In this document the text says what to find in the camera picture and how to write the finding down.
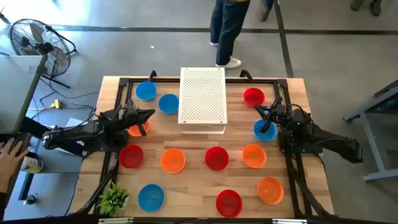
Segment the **white perforated metal shelf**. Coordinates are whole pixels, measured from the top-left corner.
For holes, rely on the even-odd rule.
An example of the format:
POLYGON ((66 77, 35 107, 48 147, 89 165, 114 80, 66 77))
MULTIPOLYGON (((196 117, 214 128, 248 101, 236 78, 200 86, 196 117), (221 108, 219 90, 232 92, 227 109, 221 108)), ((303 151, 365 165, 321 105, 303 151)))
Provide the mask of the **white perforated metal shelf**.
POLYGON ((228 124, 221 67, 182 67, 178 126, 184 134, 223 134, 228 124))

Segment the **white yellow can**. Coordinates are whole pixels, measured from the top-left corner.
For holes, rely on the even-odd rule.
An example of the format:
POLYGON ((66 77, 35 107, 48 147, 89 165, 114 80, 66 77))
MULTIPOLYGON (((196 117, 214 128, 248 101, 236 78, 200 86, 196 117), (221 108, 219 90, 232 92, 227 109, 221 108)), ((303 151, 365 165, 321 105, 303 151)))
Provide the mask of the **white yellow can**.
POLYGON ((43 169, 43 162, 40 159, 25 156, 21 164, 21 171, 31 174, 39 173, 43 169))

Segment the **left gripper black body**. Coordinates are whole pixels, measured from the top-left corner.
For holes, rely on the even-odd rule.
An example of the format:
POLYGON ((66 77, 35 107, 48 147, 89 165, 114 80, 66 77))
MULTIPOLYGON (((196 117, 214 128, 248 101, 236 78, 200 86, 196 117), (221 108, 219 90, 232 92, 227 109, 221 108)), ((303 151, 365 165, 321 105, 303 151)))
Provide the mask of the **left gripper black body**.
POLYGON ((132 99, 129 99, 126 103, 126 113, 125 119, 127 121, 127 124, 131 126, 138 125, 139 130, 142 134, 142 136, 146 136, 147 133, 144 131, 144 123, 140 122, 140 114, 139 114, 139 108, 134 104, 132 99))

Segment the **black desk leg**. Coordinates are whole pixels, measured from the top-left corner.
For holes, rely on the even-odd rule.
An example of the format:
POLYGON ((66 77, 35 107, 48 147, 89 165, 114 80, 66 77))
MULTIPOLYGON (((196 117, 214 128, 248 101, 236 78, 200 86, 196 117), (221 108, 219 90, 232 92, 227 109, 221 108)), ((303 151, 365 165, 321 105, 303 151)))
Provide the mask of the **black desk leg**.
POLYGON ((31 118, 24 117, 20 128, 21 133, 30 133, 33 137, 42 139, 43 135, 50 129, 31 118))

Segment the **orange plastic mini bowl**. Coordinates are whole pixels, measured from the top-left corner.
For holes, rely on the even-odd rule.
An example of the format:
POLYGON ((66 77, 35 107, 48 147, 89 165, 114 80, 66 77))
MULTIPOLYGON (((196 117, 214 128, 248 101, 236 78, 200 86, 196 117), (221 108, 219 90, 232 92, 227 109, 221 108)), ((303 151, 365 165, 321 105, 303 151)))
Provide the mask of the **orange plastic mini bowl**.
POLYGON ((164 171, 169 174, 176 174, 185 167, 185 154, 177 148, 170 148, 161 156, 160 164, 164 171))
POLYGON ((258 144, 248 144, 242 152, 243 162, 250 168, 261 168, 267 160, 267 155, 263 147, 258 144))
POLYGON ((284 188, 276 178, 266 177, 259 181, 257 194, 264 203, 275 205, 282 201, 284 188))
MULTIPOLYGON (((144 131, 145 131, 146 133, 148 133, 148 131, 149 131, 149 126, 150 126, 149 121, 146 121, 146 122, 144 123, 144 125, 143 125, 144 131)), ((131 127, 127 130, 127 132, 128 132, 128 134, 130 134, 131 136, 134 136, 134 137, 141 137, 141 136, 142 136, 142 134, 141 134, 141 132, 140 132, 140 130, 139 130, 139 126, 138 126, 138 125, 131 126, 131 127)))

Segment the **black floor fan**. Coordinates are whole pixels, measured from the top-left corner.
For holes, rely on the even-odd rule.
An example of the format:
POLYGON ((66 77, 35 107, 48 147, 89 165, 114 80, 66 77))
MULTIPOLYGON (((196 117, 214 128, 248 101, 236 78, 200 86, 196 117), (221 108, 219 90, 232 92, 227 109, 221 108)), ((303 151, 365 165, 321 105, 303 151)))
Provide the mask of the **black floor fan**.
POLYGON ((11 24, 8 37, 17 55, 42 57, 38 66, 42 78, 69 88, 55 78, 69 69, 72 54, 77 52, 72 41, 52 26, 34 19, 19 19, 11 24))

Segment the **silver metal bracket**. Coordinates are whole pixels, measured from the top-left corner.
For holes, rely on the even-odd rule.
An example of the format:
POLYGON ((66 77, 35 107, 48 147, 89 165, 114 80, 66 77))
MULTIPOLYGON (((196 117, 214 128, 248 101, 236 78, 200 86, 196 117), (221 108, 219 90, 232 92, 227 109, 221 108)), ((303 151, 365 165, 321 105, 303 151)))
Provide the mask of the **silver metal bracket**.
POLYGON ((308 224, 307 220, 273 218, 272 224, 308 224))
POLYGON ((98 224, 121 224, 121 223, 133 223, 134 219, 129 217, 119 218, 100 218, 98 224))

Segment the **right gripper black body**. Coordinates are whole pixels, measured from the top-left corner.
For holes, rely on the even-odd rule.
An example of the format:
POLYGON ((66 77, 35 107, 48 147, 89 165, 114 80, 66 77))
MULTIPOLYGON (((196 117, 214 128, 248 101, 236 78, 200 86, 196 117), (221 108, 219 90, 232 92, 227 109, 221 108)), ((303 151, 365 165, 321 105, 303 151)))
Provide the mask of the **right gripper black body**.
POLYGON ((277 96, 274 102, 268 106, 269 113, 267 116, 267 120, 264 120, 266 124, 261 129, 261 132, 264 133, 269 129, 271 123, 275 123, 279 126, 280 130, 283 130, 288 125, 288 118, 286 113, 286 106, 282 104, 283 98, 281 96, 277 96))

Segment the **grey metal table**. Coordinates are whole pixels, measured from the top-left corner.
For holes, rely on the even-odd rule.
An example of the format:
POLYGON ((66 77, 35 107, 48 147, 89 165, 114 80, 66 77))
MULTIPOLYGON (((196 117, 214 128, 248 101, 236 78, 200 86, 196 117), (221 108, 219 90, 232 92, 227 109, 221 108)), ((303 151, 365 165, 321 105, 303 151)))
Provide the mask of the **grey metal table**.
POLYGON ((347 123, 360 119, 377 172, 363 177, 365 182, 398 177, 398 168, 391 167, 389 152, 398 153, 398 80, 375 92, 371 99, 343 117, 347 123))

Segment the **grey desk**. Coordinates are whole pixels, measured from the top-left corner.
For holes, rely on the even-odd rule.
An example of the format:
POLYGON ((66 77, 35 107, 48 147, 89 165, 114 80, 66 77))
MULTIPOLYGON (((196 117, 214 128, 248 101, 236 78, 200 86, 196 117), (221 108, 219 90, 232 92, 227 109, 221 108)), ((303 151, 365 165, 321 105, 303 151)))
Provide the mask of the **grey desk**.
POLYGON ((40 75, 42 56, 0 56, 0 134, 20 130, 40 75))

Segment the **red plastic mini bowl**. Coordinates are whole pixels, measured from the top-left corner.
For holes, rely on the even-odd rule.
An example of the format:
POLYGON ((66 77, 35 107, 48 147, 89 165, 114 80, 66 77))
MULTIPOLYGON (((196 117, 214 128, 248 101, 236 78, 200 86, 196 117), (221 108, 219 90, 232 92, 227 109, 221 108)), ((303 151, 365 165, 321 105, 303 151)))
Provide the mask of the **red plastic mini bowl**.
POLYGON ((121 149, 119 163, 127 169, 134 169, 141 165, 143 158, 144 152, 141 147, 130 144, 121 149))
POLYGON ((223 170, 229 163, 228 152, 219 146, 211 147, 205 154, 205 163, 211 170, 223 170))
POLYGON ((237 217, 243 208, 240 195, 234 190, 224 190, 216 199, 216 209, 225 218, 237 217))
POLYGON ((243 95, 244 102, 249 108, 262 105, 265 102, 265 94, 258 88, 248 88, 243 95))

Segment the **blue plastic mini bowl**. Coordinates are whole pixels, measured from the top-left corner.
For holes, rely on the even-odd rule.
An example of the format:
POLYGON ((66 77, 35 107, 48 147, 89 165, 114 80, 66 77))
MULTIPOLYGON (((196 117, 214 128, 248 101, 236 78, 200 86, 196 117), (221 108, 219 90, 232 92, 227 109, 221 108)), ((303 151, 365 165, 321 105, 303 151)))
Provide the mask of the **blue plastic mini bowl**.
POLYGON ((254 136, 260 141, 273 141, 277 136, 277 127, 274 123, 271 123, 269 129, 262 133, 261 129, 266 124, 266 122, 262 119, 258 120, 254 124, 254 136))
POLYGON ((174 94, 163 95, 158 102, 159 109, 165 114, 174 114, 179 107, 179 98, 174 94))
POLYGON ((138 84, 136 95, 143 101, 153 101, 157 94, 157 87, 153 82, 145 81, 138 84))
POLYGON ((156 184, 144 186, 138 195, 138 204, 146 212, 158 211, 164 203, 164 191, 156 184))

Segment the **white paper sheet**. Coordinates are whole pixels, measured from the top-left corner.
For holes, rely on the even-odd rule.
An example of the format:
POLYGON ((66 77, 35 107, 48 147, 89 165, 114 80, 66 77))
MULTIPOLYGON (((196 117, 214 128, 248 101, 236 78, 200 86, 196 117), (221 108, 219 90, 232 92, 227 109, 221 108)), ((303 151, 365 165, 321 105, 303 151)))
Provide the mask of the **white paper sheet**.
POLYGON ((80 120, 80 119, 75 119, 75 118, 70 118, 69 120, 68 120, 68 123, 66 124, 66 128, 71 128, 71 127, 74 127, 74 126, 78 126, 80 123, 82 123, 83 121, 82 120, 80 120))

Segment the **black aluminium frame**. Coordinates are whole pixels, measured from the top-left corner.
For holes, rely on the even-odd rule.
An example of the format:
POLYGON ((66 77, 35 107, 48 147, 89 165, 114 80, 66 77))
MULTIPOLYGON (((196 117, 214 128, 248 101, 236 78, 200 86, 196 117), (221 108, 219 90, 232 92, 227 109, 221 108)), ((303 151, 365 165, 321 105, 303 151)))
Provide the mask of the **black aluminium frame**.
MULTIPOLYGON (((120 216, 157 218, 221 218, 216 209, 216 198, 223 190, 234 190, 243 201, 243 208, 237 218, 226 219, 237 222, 245 218, 294 219, 294 208, 290 193, 285 157, 279 149, 277 138, 271 142, 260 142, 253 135, 254 122, 260 116, 243 103, 243 93, 249 87, 256 87, 265 93, 266 103, 274 100, 274 87, 270 83, 227 83, 226 99, 228 123, 224 134, 182 134, 182 125, 177 124, 178 115, 159 112, 157 102, 161 95, 179 95, 178 78, 158 77, 155 101, 145 102, 135 96, 136 83, 132 84, 132 100, 139 108, 157 108, 149 119, 147 136, 129 137, 129 144, 136 144, 144 151, 144 162, 139 168, 119 168, 116 183, 127 189, 130 198, 120 216), (261 145, 267 160, 261 168, 249 168, 242 158, 242 151, 248 144, 261 145), (213 146, 227 150, 229 163, 224 170, 214 171, 205 164, 205 154, 213 146), (169 174, 160 164, 164 151, 177 148, 185 155, 185 166, 179 173, 169 174), (284 188, 284 197, 275 205, 264 203, 257 194, 257 185, 265 177, 276 178, 284 188), (160 210, 145 212, 139 207, 138 194, 148 185, 156 184, 164 191, 165 199, 160 210)), ((93 195, 100 182, 104 152, 94 152, 83 160, 80 175, 72 200, 70 212, 77 212, 93 195)), ((304 174, 308 188, 323 208, 334 213, 325 170, 321 160, 312 155, 302 156, 304 174)))

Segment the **person's hand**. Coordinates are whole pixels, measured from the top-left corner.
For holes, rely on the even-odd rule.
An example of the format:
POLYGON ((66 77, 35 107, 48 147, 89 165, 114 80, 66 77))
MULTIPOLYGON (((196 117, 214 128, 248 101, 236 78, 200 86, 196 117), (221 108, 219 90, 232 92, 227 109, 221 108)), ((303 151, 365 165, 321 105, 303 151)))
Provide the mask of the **person's hand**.
POLYGON ((29 153, 27 149, 21 150, 22 141, 18 141, 15 146, 14 138, 10 138, 7 143, 0 143, 2 149, 0 153, 0 182, 8 181, 16 170, 18 163, 29 153))

